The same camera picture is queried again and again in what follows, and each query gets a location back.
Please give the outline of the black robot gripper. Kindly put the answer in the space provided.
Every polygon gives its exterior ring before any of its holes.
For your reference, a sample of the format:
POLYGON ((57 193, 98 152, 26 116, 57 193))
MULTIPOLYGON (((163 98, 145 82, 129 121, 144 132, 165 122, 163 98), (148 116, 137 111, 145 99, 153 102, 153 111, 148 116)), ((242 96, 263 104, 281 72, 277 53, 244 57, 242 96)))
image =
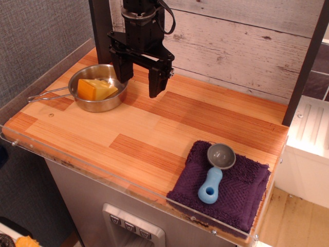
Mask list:
POLYGON ((145 12, 121 9, 125 32, 110 31, 111 58, 120 83, 133 76, 133 64, 149 69, 149 97, 164 91, 173 76, 174 55, 162 44, 164 36, 175 29, 175 17, 169 7, 151 7, 145 12))

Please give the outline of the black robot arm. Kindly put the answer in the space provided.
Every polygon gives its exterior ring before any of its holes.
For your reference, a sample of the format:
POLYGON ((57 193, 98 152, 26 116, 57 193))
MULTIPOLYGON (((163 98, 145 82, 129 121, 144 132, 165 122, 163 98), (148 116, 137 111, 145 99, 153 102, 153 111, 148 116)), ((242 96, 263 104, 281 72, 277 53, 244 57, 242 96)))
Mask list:
POLYGON ((174 55, 168 51, 163 40, 173 33, 176 22, 165 30, 165 13, 173 14, 164 1, 124 1, 121 15, 125 31, 108 33, 111 39, 110 54, 119 82, 130 80, 133 65, 149 71, 149 97, 155 98, 165 90, 172 77, 174 55))

